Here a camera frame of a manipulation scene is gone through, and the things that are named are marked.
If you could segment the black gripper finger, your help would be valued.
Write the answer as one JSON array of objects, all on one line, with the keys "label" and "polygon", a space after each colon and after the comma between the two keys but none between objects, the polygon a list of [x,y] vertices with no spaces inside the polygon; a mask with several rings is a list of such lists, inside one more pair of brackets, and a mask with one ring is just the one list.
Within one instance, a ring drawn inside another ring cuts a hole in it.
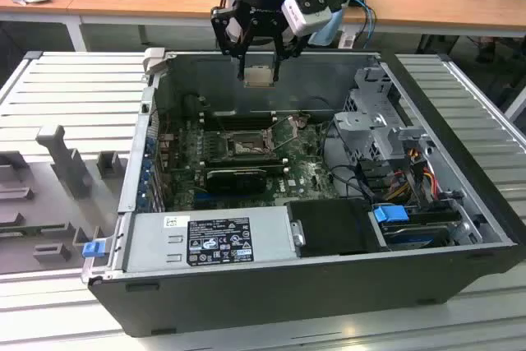
[{"label": "black gripper finger", "polygon": [[222,54],[238,60],[238,79],[243,81],[246,53],[256,33],[256,9],[244,1],[235,0],[228,7],[227,0],[220,0],[211,10],[210,22]]},{"label": "black gripper finger", "polygon": [[273,82],[277,82],[281,63],[289,58],[297,58],[307,46],[307,37],[296,36],[283,16],[275,16],[272,19],[272,39],[275,46]]}]

